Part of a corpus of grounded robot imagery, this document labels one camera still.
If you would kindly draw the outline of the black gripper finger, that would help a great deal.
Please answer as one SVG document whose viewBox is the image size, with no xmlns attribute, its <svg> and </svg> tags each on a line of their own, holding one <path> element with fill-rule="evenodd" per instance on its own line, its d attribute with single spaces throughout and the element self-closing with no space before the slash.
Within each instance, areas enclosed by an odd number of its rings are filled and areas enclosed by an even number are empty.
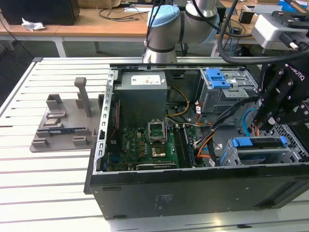
<svg viewBox="0 0 309 232">
<path fill-rule="evenodd" d="M 280 116 L 282 116 L 288 108 L 287 105 L 291 99 L 290 92 L 293 87 L 293 81 L 284 81 L 281 84 L 277 84 L 276 87 L 270 91 L 270 96 L 265 103 L 267 107 L 265 130 L 270 130 L 280 121 Z"/>
<path fill-rule="evenodd" d="M 280 91 L 276 90 L 281 84 L 284 69 L 262 69 L 258 92 L 261 105 L 254 117 L 254 124 L 257 127 L 270 127 L 275 123 L 273 117 L 279 108 Z"/>
</svg>

